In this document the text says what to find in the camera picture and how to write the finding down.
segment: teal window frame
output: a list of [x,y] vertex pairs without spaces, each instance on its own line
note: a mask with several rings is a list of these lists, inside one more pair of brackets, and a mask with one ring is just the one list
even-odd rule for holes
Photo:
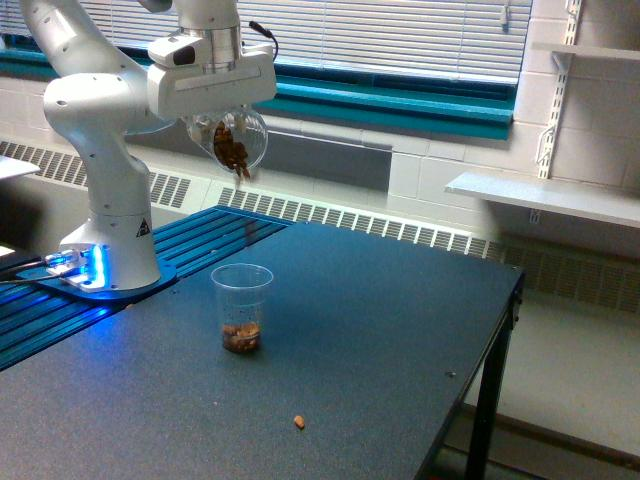
[[[0,72],[52,79],[57,75],[31,39],[5,36]],[[142,65],[146,51],[123,49]],[[417,79],[276,64],[277,95],[258,109],[403,129],[507,140],[516,86]]]

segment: blue metal rail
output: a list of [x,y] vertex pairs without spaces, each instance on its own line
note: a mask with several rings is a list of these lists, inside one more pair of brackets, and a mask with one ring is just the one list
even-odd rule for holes
[[[291,222],[215,207],[154,231],[160,260],[188,277],[239,252]],[[0,371],[122,310],[35,285],[0,286]]]

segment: window sill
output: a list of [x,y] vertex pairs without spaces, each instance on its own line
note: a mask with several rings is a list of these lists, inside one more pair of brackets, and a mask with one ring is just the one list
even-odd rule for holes
[[[0,50],[0,72],[42,80],[56,77],[44,54],[18,49]],[[276,98],[257,106],[379,128],[506,140],[513,119],[513,103],[512,99],[471,98],[278,76]]]

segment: clear container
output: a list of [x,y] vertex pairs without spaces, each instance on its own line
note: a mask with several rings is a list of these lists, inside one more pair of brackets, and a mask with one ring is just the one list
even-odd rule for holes
[[212,112],[186,117],[187,131],[215,164],[226,172],[249,178],[269,143],[267,125],[252,108],[238,107],[227,112]]
[[273,274],[259,265],[235,263],[211,272],[222,345],[235,353],[260,347],[264,304]]

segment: window blinds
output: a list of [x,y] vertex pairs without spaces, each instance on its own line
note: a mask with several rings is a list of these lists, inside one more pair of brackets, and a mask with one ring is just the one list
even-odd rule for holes
[[[248,44],[266,41],[249,20],[276,34],[279,62],[515,84],[531,2],[239,0],[238,10]],[[142,47],[177,29],[173,12],[151,14],[135,0],[80,3],[119,46]],[[0,0],[0,31],[28,35],[17,0]]]

